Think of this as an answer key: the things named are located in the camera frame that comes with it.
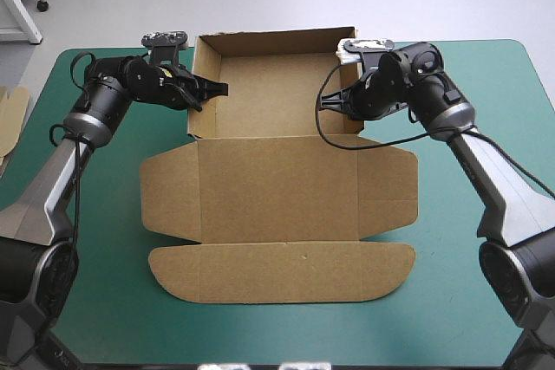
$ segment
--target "unfolded cardboard box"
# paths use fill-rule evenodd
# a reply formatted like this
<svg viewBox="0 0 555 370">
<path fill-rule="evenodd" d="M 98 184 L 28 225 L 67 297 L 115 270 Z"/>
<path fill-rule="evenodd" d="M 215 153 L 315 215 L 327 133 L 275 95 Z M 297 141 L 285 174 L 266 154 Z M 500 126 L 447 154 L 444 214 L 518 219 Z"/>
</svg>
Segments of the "unfolded cardboard box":
<svg viewBox="0 0 555 370">
<path fill-rule="evenodd" d="M 229 96 L 190 112 L 193 143 L 147 159 L 142 216 L 152 231 L 201 244 L 158 248 L 158 282 L 191 302 L 352 302 L 401 285 L 415 253 L 361 242 L 417 216 L 417 160 L 387 147 L 349 152 L 325 144 L 316 94 L 353 28 L 201 36 L 193 72 L 229 84 Z M 359 77 L 341 67 L 328 91 Z M 362 122 L 322 112 L 346 145 Z"/>
</svg>

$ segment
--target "cable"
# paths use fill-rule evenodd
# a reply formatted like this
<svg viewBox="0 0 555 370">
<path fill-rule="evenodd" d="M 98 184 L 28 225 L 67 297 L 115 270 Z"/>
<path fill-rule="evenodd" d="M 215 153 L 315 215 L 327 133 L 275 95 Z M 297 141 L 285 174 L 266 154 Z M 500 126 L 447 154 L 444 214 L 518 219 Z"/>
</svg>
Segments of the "cable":
<svg viewBox="0 0 555 370">
<path fill-rule="evenodd" d="M 75 211 L 74 211 L 74 222 L 73 222 L 73 230 L 71 236 L 71 252 L 69 254 L 68 260 L 68 270 L 64 279 L 64 283 L 62 285 L 63 288 L 67 288 L 69 286 L 71 276 L 74 274 L 74 264 L 75 264 L 75 256 L 77 254 L 77 240 L 79 239 L 79 222 L 80 222 L 80 213 L 81 213 L 81 143 L 86 144 L 91 149 L 94 149 L 92 143 L 86 140 L 82 133 L 75 134 L 75 132 L 70 129 L 69 127 L 61 124 L 54 124 L 50 127 L 49 130 L 49 139 L 50 143 L 54 146 L 58 146 L 58 143 L 54 139 L 54 133 L 56 129 L 61 128 L 65 132 L 63 135 L 64 139 L 73 140 L 75 142 L 75 163 L 74 163 L 74 170 L 73 170 L 73 182 L 75 185 Z M 52 321 L 55 319 L 56 315 L 58 314 L 59 310 L 62 310 L 62 302 L 65 301 L 65 296 L 60 296 L 60 304 L 58 304 L 55 308 L 53 308 L 54 314 L 53 316 L 47 320 L 44 325 L 42 326 L 42 330 L 39 331 L 40 334 L 44 334 L 46 330 L 50 328 Z"/>
<path fill-rule="evenodd" d="M 544 190 L 547 194 L 549 194 L 549 196 L 553 199 L 555 199 L 555 192 L 553 192 L 546 184 L 544 184 L 538 177 L 536 177 L 535 175 L 533 175 L 531 172 L 529 172 L 528 170 L 526 170 L 521 164 L 519 164 L 513 157 L 511 157 L 505 150 L 503 150 L 503 148 L 497 143 L 495 142 L 493 139 L 489 138 L 488 136 L 486 136 L 483 133 L 479 133 L 479 132 L 475 132 L 471 129 L 475 128 L 474 125 L 468 127 L 465 130 L 460 130 L 459 128 L 456 127 L 445 127 L 445 128 L 441 128 L 441 129 L 435 129 L 433 131 L 429 131 L 426 133 L 421 133 L 421 134 L 417 134 L 415 136 L 412 136 L 410 138 L 405 138 L 405 139 L 399 139 L 399 140 L 392 140 L 390 142 L 386 142 L 386 143 L 379 143 L 376 145 L 366 145 L 366 146 L 344 146 L 344 145 L 340 145 L 338 143 L 335 143 L 333 141 L 331 141 L 323 132 L 322 127 L 320 125 L 320 102 L 322 99 L 322 93 L 324 91 L 324 89 L 326 88 L 326 86 L 328 85 L 328 83 L 330 82 L 331 76 L 341 67 L 341 64 L 337 64 L 328 74 L 328 76 L 326 77 L 325 81 L 323 82 L 322 86 L 320 87 L 320 90 L 318 91 L 318 96 L 317 96 L 317 100 L 316 100 L 316 105 L 314 106 L 314 114 L 315 114 L 315 119 L 316 119 L 316 128 L 318 131 L 318 134 L 320 135 L 320 137 L 323 139 L 324 142 L 326 142 L 328 145 L 332 145 L 333 147 L 336 147 L 338 149 L 343 149 L 346 151 L 360 151 L 360 150 L 365 150 L 365 149 L 377 149 L 380 147 L 387 147 L 387 146 L 393 146 L 393 145 L 400 145 L 401 143 L 407 143 L 407 142 L 412 142 L 415 140 L 419 140 L 419 139 L 423 139 L 426 138 L 427 136 L 431 136 L 433 134 L 436 133 L 442 133 L 442 132 L 453 132 L 453 135 L 448 138 L 446 140 L 447 143 L 449 143 L 451 140 L 453 140 L 455 137 L 460 136 L 462 134 L 466 134 L 468 136 L 473 136 L 474 138 L 478 138 L 480 140 L 485 141 L 487 144 L 491 145 L 495 150 L 497 150 L 497 152 L 499 152 L 501 154 L 501 156 L 503 156 L 503 158 L 505 158 L 512 166 L 514 166 L 518 171 L 520 171 L 522 174 L 524 174 L 526 177 L 528 177 L 532 182 L 534 182 L 537 186 L 539 186 L 542 190 Z M 448 85 L 447 80 L 445 80 L 445 78 L 443 78 L 444 76 L 440 76 L 440 80 L 443 83 L 444 89 L 447 90 Z"/>
<path fill-rule="evenodd" d="M 555 192 L 553 192 L 538 177 L 533 175 L 531 172 L 526 170 L 521 164 L 519 164 L 516 160 L 514 160 L 513 157 L 511 157 L 511 155 L 509 155 L 507 152 L 505 152 L 503 150 L 503 148 L 497 142 L 495 142 L 493 139 L 491 139 L 490 137 L 486 136 L 485 134 L 479 133 L 479 132 L 467 131 L 467 132 L 464 132 L 464 134 L 467 134 L 468 136 L 473 136 L 474 138 L 481 139 L 481 140 L 485 141 L 486 143 L 488 143 L 489 145 L 493 146 L 497 150 L 497 152 L 499 152 L 501 154 L 501 156 L 503 156 L 503 158 L 505 158 L 512 166 L 517 168 L 524 175 L 526 175 L 531 181 L 536 183 L 542 190 L 547 192 L 550 195 L 551 198 L 555 199 Z"/>
<path fill-rule="evenodd" d="M 365 146 L 344 146 L 344 145 L 340 145 L 338 143 L 335 143 L 333 141 L 331 141 L 323 132 L 322 130 L 322 126 L 320 124 L 320 108 L 319 108 L 319 104 L 320 104 L 320 100 L 322 99 L 322 92 L 324 91 L 324 89 L 326 88 L 326 86 L 328 85 L 328 82 L 330 82 L 331 76 L 341 67 L 341 64 L 337 64 L 328 74 L 328 76 L 326 77 L 325 81 L 323 82 L 322 86 L 320 87 L 320 91 L 318 91 L 318 96 L 316 99 L 316 105 L 314 106 L 314 116 L 316 119 L 316 128 L 318 131 L 318 134 L 320 135 L 320 137 L 323 139 L 324 142 L 326 142 L 328 145 L 331 145 L 333 147 L 336 147 L 338 149 L 343 149 L 345 151 L 361 151 L 364 149 L 378 149 L 380 147 L 387 147 L 387 146 L 393 146 L 393 145 L 400 145 L 401 143 L 407 143 L 407 142 L 412 142 L 414 140 L 418 140 L 418 139 L 422 139 L 422 138 L 426 138 L 427 136 L 433 134 L 433 133 L 439 133 L 439 132 L 448 132 L 448 131 L 453 131 L 456 129 L 453 128 L 448 128 L 448 129 L 441 129 L 438 130 L 436 132 L 426 132 L 426 133 L 421 133 L 421 134 L 417 134 L 416 136 L 412 136 L 410 138 L 405 138 L 405 139 L 399 139 L 399 140 L 393 140 L 391 142 L 386 142 L 386 143 L 378 143 L 376 145 L 365 145 Z"/>
</svg>

